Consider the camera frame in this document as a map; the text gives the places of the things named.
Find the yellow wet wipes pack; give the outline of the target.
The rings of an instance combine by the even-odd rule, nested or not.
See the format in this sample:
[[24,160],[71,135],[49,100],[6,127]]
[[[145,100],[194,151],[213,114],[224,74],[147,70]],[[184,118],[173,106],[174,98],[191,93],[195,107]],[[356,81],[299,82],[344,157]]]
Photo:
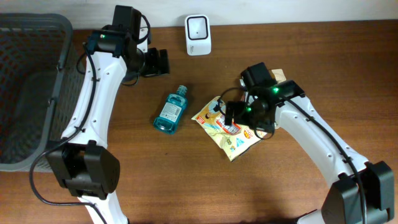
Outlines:
[[235,122],[230,126],[225,125],[225,117],[220,111],[225,112],[226,107],[223,101],[219,103],[219,98],[220,96],[214,97],[191,120],[196,121],[233,162],[261,138],[271,134],[264,131],[257,131],[255,134],[249,126]]

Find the beige snack pouch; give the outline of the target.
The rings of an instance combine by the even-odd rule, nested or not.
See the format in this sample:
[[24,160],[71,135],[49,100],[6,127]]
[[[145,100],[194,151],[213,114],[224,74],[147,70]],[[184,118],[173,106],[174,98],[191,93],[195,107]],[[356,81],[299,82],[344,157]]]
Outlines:
[[[287,80],[282,69],[269,70],[269,73],[270,73],[271,77],[276,80],[277,83],[284,82]],[[243,78],[239,79],[239,83],[240,83],[241,88],[244,91],[248,91],[248,88],[246,87],[246,84],[244,83]]]

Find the blue mouthwash bottle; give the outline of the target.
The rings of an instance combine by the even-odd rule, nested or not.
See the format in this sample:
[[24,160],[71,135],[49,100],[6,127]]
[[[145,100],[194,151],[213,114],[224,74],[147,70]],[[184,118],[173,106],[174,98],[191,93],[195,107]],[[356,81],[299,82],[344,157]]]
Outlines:
[[180,118],[185,111],[188,101],[186,98],[187,87],[180,85],[175,93],[170,93],[160,115],[154,120],[154,127],[166,134],[174,134]]

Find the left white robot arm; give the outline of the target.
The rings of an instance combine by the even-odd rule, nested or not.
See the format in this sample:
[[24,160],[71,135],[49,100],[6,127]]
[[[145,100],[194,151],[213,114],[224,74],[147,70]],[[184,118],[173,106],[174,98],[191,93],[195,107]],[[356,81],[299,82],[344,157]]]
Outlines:
[[46,154],[58,184],[77,197],[94,223],[129,223],[116,195],[120,162],[107,150],[108,127],[120,85],[170,72],[166,50],[148,48],[140,35],[147,18],[117,5],[113,21],[94,30],[83,45],[86,71],[72,118],[61,143]]

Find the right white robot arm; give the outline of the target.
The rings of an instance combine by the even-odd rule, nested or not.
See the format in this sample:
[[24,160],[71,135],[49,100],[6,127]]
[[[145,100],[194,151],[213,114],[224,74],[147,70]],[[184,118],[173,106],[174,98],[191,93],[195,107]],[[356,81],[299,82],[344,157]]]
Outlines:
[[371,223],[394,219],[394,173],[384,162],[369,162],[317,113],[305,92],[293,81],[278,82],[264,63],[241,73],[243,101],[229,101],[225,124],[243,124],[255,133],[286,130],[308,154],[326,180],[329,191],[322,207],[292,223]]

